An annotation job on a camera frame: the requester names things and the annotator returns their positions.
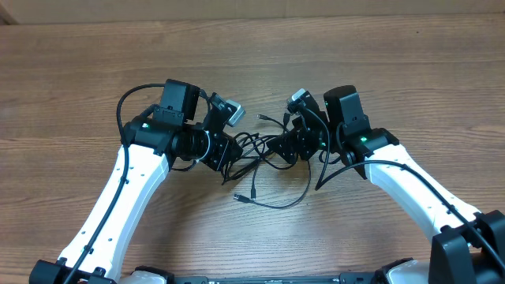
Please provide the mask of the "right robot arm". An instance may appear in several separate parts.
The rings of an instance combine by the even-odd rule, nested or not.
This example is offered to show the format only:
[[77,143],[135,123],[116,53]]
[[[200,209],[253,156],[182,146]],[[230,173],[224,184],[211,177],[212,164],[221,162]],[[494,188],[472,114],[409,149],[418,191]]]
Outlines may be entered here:
[[356,170],[381,188],[420,227],[431,245],[430,258],[405,258],[358,279],[359,283],[502,283],[504,215],[483,213],[459,199],[423,170],[393,134],[372,128],[353,85],[324,93],[321,110],[305,89],[287,100],[293,128],[268,147],[289,164],[317,151],[336,153],[343,168],[322,174],[320,189],[332,178]]

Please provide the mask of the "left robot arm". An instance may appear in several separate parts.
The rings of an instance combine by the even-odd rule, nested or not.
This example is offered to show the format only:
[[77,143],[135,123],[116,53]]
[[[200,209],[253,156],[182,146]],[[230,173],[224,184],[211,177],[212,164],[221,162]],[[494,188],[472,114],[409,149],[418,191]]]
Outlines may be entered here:
[[129,243],[149,200],[176,159],[220,171],[241,155],[224,133],[245,115],[231,99],[185,82],[167,80],[159,103],[118,123],[121,147],[114,170],[80,232],[54,262],[38,260],[30,284],[172,283],[164,270],[139,266],[122,276]]

